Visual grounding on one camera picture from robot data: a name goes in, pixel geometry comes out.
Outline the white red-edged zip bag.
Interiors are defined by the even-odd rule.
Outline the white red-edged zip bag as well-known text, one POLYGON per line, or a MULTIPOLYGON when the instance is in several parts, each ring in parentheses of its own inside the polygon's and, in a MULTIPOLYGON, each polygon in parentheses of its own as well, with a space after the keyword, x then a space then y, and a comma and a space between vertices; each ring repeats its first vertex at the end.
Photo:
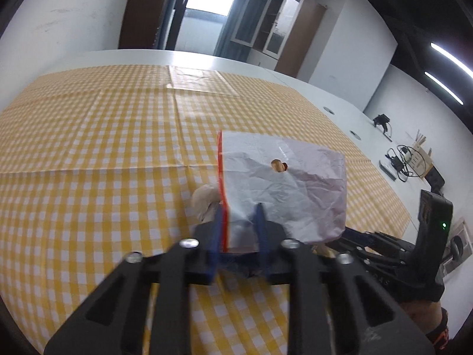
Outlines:
POLYGON ((220 131, 217 172, 227 251, 257 246, 252 217, 258 204, 267 220, 303 243, 334 241, 345 231, 346 160, 338 151, 295 139, 220 131))

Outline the black office chair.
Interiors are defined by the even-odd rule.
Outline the black office chair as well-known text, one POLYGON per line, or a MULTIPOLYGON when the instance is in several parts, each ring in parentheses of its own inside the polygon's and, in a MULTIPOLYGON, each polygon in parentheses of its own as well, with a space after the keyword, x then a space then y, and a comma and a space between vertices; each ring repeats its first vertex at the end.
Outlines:
POLYGON ((443 186, 445 185, 445 180, 435 166, 432 166, 427 172, 425 175, 425 180, 430 185, 430 191, 432 193, 440 196, 443 194, 442 190, 443 186))

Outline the yellow checkered tablecloth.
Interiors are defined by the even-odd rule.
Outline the yellow checkered tablecloth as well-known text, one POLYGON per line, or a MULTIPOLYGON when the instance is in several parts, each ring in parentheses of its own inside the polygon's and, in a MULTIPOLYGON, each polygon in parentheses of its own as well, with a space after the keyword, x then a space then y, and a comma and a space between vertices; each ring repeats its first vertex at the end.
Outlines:
POLYGON ((350 138, 282 83, 142 65, 44 75, 1 112, 1 298, 34 350, 126 253, 189 234, 221 130, 340 151, 347 225, 401 236, 410 223, 350 138))

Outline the brown glass-door cabinet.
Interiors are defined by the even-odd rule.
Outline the brown glass-door cabinet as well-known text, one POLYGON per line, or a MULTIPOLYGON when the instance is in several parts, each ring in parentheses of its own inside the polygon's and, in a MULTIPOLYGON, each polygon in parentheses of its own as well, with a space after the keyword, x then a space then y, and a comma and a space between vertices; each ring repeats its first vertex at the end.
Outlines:
POLYGON ((295 78, 325 11, 314 0, 245 0, 231 42, 249 49, 245 62, 295 78))

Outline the dark wooden wardrobe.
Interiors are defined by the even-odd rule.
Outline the dark wooden wardrobe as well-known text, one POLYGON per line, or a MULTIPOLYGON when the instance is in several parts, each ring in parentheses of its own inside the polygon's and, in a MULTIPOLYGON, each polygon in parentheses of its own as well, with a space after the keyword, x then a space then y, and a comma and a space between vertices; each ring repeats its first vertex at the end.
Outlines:
POLYGON ((127 0, 119 49, 152 49, 165 0, 127 0))

